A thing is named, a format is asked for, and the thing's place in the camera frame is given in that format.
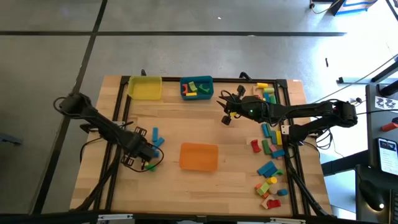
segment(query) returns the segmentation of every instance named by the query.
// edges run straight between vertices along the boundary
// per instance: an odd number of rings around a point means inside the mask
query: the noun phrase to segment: orange bin
[[[216,171],[218,168],[218,146],[188,142],[181,144],[180,168]]]

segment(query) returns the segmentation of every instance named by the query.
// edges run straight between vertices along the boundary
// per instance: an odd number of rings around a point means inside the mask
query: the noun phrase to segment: wooden tabletop
[[[118,94],[119,76],[106,76],[99,93],[96,108],[111,119]],[[254,84],[245,83],[246,95]],[[223,109],[216,102],[221,90],[236,92],[237,83],[214,83],[215,94],[211,100],[183,101],[179,82],[163,82],[162,99],[159,101],[132,100],[128,121],[130,128],[140,126],[148,131],[159,128],[159,137],[165,142],[160,147],[164,160],[155,172],[136,173],[124,166],[119,167],[112,210],[131,213],[169,213],[194,215],[243,215],[291,217],[289,195],[275,196],[282,203],[279,208],[265,210],[260,206],[263,199],[254,186],[265,178],[257,174],[258,168],[271,160],[263,152],[253,153],[250,141],[264,137],[260,124],[246,118],[233,119],[229,126],[221,123]],[[292,105],[305,104],[303,85],[300,80],[288,80]],[[119,119],[123,113],[126,90]],[[309,122],[307,118],[295,119],[297,124]],[[97,138],[90,133],[88,141]],[[181,170],[178,165],[180,146],[183,142],[216,144],[219,149],[218,170],[198,172]],[[81,204],[96,185],[103,162],[106,141],[96,141],[86,146],[77,177],[71,208]],[[305,182],[317,202],[331,213],[323,180],[318,152],[308,146],[300,147]],[[278,169],[285,170],[283,160],[272,160]],[[278,177],[279,187],[288,189],[286,175]],[[104,188],[101,208],[104,208],[108,185]],[[297,204],[303,213],[300,191],[296,186]]]

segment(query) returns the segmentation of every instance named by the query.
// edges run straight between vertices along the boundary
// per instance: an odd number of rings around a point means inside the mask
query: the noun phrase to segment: concrete floor
[[[0,31],[92,31],[101,1],[3,0],[1,4]],[[327,7],[328,4],[319,4],[316,10]],[[253,78],[301,79],[307,101],[313,102],[341,88],[335,83],[337,77],[361,77],[397,54],[394,31],[398,30],[397,25],[382,0],[368,12],[340,17],[328,12],[315,15],[308,10],[307,1],[294,0],[109,1],[99,27],[102,31],[347,32],[348,35],[97,37],[81,92],[95,103],[104,75],[138,75],[142,68],[149,75],[171,77],[237,77],[245,71]],[[89,38],[0,35],[0,133],[24,140],[19,147],[0,144],[1,213],[31,210],[61,120],[52,108],[52,101],[72,89]],[[351,90],[338,97],[346,100],[364,95],[364,86]],[[86,134],[78,125],[79,122],[72,121],[68,129],[44,212],[69,208],[79,169],[78,151],[86,141]],[[355,131],[366,134],[364,125],[366,122],[361,120]],[[348,147],[347,134],[339,129],[332,131],[336,148],[344,156],[365,149],[362,145]],[[334,149],[322,153],[332,159],[339,157]]]

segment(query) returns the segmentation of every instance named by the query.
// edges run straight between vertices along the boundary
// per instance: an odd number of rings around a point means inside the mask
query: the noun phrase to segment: blue container
[[[188,85],[188,92],[190,93],[189,83],[194,82],[195,86],[198,88],[196,96],[185,96],[182,92],[184,91],[182,84]],[[202,93],[199,90],[200,84],[206,85],[207,88],[210,89],[209,94]],[[183,77],[180,79],[180,94],[183,100],[209,100],[214,93],[213,88],[213,78],[211,76],[202,76],[202,77]]]

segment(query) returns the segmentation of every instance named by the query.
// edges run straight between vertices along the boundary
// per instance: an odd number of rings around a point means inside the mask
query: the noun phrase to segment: yellow bin
[[[160,100],[162,77],[131,76],[127,94],[133,100]]]

